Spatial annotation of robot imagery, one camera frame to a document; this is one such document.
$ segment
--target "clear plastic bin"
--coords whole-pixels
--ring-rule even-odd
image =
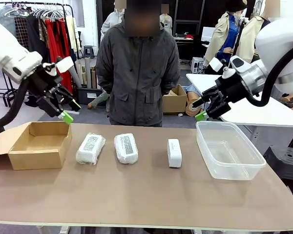
[[[196,123],[196,140],[210,174],[215,179],[252,180],[266,161],[233,123]]]

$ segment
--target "mannequin hand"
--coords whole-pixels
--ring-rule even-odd
[[[224,49],[224,53],[225,54],[232,54],[233,53],[233,49],[230,48],[230,47],[227,47],[227,48]]]

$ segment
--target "open cardboard box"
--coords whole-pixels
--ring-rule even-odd
[[[187,105],[187,94],[184,89],[178,84],[172,91],[176,96],[163,96],[163,112],[165,113],[184,113]]]
[[[61,168],[71,139],[65,122],[30,122],[0,133],[0,155],[14,170]]]

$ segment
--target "stool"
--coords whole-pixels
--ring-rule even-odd
[[[91,59],[94,59],[94,51],[93,51],[92,45],[84,46],[84,58],[88,58],[88,57],[90,57]]]
[[[269,147],[264,159],[293,194],[293,148]]]

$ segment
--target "red object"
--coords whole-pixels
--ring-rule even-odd
[[[51,22],[46,19],[45,24],[48,32],[51,62],[57,62],[58,56],[62,58],[70,56],[64,22]],[[61,73],[61,77],[63,78],[61,84],[72,93],[72,77],[69,71]]]
[[[185,35],[185,38],[191,38],[192,40],[194,39],[194,37],[191,35]]]

